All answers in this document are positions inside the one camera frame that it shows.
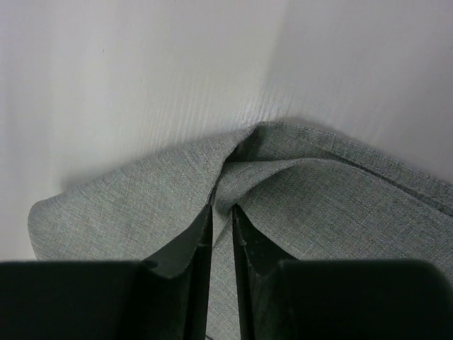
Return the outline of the grey cloth napkin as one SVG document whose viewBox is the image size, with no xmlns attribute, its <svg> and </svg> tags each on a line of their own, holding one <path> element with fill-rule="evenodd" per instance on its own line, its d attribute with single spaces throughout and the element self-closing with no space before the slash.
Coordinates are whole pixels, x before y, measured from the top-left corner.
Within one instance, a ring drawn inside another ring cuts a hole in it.
<svg viewBox="0 0 453 340">
<path fill-rule="evenodd" d="M 452 276 L 452 185 L 339 135 L 284 122 L 161 150 L 34 204 L 39 260 L 142 259 L 213 207 L 207 335 L 238 339 L 231 208 L 288 253 L 421 259 Z"/>
</svg>

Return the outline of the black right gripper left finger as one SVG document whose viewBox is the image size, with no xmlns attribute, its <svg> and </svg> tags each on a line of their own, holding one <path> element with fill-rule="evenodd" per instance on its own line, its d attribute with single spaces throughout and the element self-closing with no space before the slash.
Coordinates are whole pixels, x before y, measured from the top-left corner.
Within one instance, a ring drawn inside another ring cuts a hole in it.
<svg viewBox="0 0 453 340">
<path fill-rule="evenodd" d="M 203 339 L 212 208 L 141 261 L 1 265 L 2 339 Z"/>
</svg>

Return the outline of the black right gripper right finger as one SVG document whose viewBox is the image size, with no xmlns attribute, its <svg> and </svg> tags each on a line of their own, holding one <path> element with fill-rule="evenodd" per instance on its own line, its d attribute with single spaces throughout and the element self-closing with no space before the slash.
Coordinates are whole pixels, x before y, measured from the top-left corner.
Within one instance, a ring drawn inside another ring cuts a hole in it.
<svg viewBox="0 0 453 340">
<path fill-rule="evenodd" d="M 451 339 L 452 287 L 424 261 L 302 261 L 232 210 L 242 339 Z"/>
</svg>

